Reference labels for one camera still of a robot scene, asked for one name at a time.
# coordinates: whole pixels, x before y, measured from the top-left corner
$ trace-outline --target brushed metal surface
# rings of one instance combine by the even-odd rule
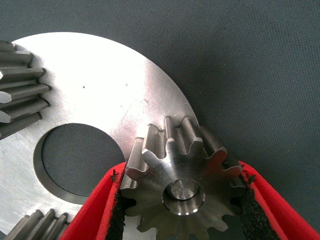
[[[53,128],[68,123],[96,127],[116,141],[127,161],[135,139],[145,137],[149,124],[163,129],[166,116],[175,123],[189,116],[197,123],[170,77],[122,44],[67,32],[28,36],[14,44],[18,51],[33,53],[32,67],[45,68],[39,83],[51,91],[42,94],[50,107],[41,111],[40,121],[0,141],[0,231],[5,234],[37,209],[67,212],[70,221],[82,206],[49,192],[35,173],[34,162],[42,161],[34,159],[34,150]],[[134,239],[130,233],[125,238]]]

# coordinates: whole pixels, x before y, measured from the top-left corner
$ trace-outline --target gear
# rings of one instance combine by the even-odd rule
[[[230,200],[245,189],[241,166],[226,157],[209,130],[195,129],[188,117],[179,128],[170,117],[164,131],[150,125],[146,138],[135,141],[121,185],[122,196],[136,201],[126,214],[140,216],[141,232],[157,228],[157,240],[192,234],[208,240],[208,228],[225,231],[222,217],[239,212]]]
[[[39,210],[24,216],[4,240],[58,240],[66,230],[68,214],[55,217],[50,209],[45,215]]]
[[[48,106],[38,94],[49,87],[36,82],[44,70],[28,67],[32,58],[28,52],[16,51],[12,43],[0,41],[0,140],[38,121],[38,112]]]

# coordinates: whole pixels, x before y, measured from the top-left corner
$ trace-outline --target gray fabric surface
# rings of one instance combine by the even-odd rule
[[[145,55],[320,231],[319,12],[318,0],[3,0],[0,38],[81,32]]]
[[[89,196],[106,172],[125,161],[117,143],[105,132],[84,124],[53,129],[42,146],[42,162],[62,189]]]

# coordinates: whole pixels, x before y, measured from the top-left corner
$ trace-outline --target circular hole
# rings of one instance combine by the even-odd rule
[[[199,186],[189,179],[180,179],[172,182],[166,187],[171,197],[177,200],[187,200],[198,192]]]
[[[162,194],[162,203],[171,213],[185,216],[196,213],[205,198],[205,193],[196,182],[180,179],[165,188]]]
[[[48,191],[83,204],[106,172],[124,161],[121,149],[108,134],[93,126],[69,123],[40,139],[33,164]]]

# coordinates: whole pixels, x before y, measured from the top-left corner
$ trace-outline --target small metal gear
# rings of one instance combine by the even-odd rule
[[[157,228],[157,240],[192,234],[208,240],[208,228],[225,231],[222,217],[239,212],[230,200],[245,189],[241,166],[226,157],[212,133],[195,129],[188,117],[179,128],[170,117],[164,131],[150,125],[146,138],[135,141],[121,185],[122,196],[136,201],[126,214],[140,216],[140,232]]]

